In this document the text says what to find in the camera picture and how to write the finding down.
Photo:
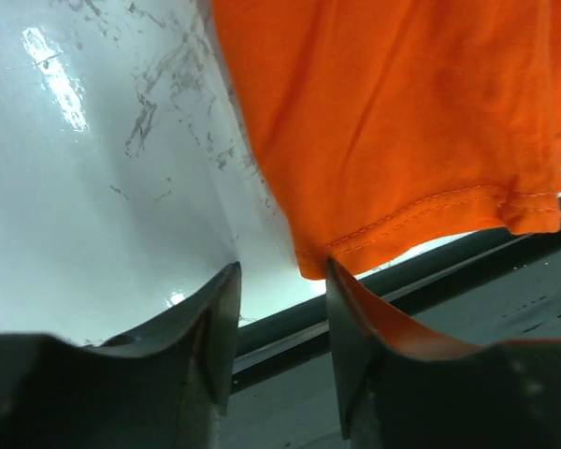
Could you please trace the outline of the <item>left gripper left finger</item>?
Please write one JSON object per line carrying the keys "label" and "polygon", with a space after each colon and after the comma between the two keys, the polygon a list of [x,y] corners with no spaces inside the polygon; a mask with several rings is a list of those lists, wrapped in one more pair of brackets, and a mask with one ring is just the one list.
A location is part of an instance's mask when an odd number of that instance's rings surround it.
{"label": "left gripper left finger", "polygon": [[94,346],[0,334],[0,448],[213,448],[237,349],[241,269]]}

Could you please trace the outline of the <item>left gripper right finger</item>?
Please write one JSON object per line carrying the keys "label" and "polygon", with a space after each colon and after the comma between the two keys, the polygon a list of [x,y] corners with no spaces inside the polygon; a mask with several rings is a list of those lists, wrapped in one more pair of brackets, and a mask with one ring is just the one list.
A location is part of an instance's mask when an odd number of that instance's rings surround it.
{"label": "left gripper right finger", "polygon": [[470,344],[326,265],[343,438],[353,448],[561,448],[561,340]]}

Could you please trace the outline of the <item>orange t shirt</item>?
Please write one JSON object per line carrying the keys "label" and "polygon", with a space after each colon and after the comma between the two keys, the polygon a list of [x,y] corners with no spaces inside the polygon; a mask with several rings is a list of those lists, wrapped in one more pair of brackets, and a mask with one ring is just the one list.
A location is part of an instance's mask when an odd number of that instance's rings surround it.
{"label": "orange t shirt", "polygon": [[561,228],[561,1],[216,1],[301,274]]}

